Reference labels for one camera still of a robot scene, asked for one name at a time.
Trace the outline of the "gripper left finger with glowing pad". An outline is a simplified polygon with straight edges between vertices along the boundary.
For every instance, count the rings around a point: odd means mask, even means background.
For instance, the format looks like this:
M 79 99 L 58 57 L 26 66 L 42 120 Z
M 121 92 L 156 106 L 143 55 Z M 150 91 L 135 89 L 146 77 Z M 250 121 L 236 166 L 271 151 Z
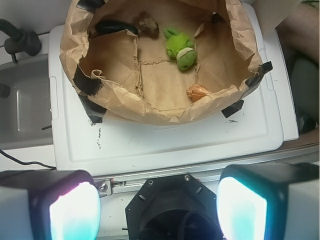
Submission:
M 85 170 L 0 173 L 2 240 L 94 240 L 101 200 Z

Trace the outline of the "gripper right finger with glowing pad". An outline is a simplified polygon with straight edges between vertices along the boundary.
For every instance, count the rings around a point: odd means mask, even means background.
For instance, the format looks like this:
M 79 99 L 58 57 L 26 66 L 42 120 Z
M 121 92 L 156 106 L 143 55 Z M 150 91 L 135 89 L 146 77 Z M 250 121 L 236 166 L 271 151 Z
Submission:
M 320 167 L 228 165 L 220 175 L 216 209 L 228 240 L 318 240 Z

